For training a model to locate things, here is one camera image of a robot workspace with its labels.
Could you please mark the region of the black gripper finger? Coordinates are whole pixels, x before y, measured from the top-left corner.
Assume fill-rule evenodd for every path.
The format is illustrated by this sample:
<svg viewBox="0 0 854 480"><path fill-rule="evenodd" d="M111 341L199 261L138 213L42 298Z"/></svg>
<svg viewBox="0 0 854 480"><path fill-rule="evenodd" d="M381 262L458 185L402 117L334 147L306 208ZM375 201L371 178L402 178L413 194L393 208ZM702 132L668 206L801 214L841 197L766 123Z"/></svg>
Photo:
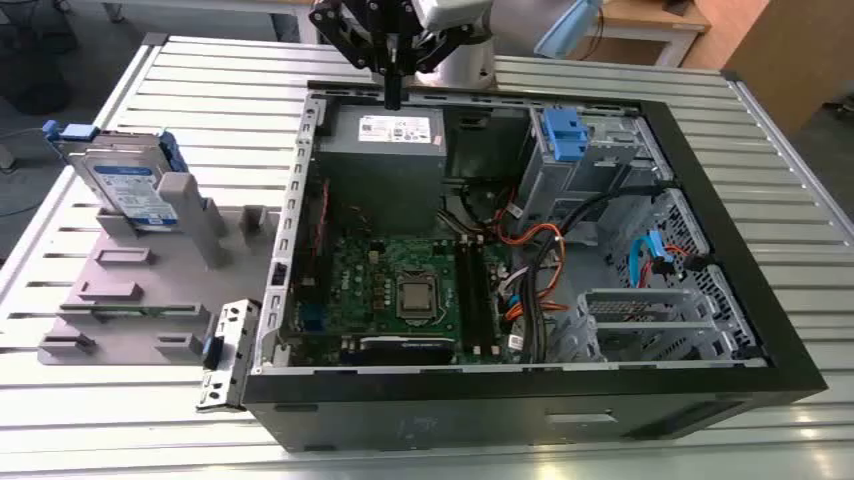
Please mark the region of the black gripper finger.
<svg viewBox="0 0 854 480"><path fill-rule="evenodd" d="M357 69L382 78L385 108L394 108L394 61L382 1L315 1L309 19Z"/></svg>
<svg viewBox="0 0 854 480"><path fill-rule="evenodd" d="M464 24L441 31L429 40L413 45L413 36L402 35L396 56L396 74L393 75L393 108L402 106L405 78L417 73L433 73L441 62L469 40L473 25Z"/></svg>

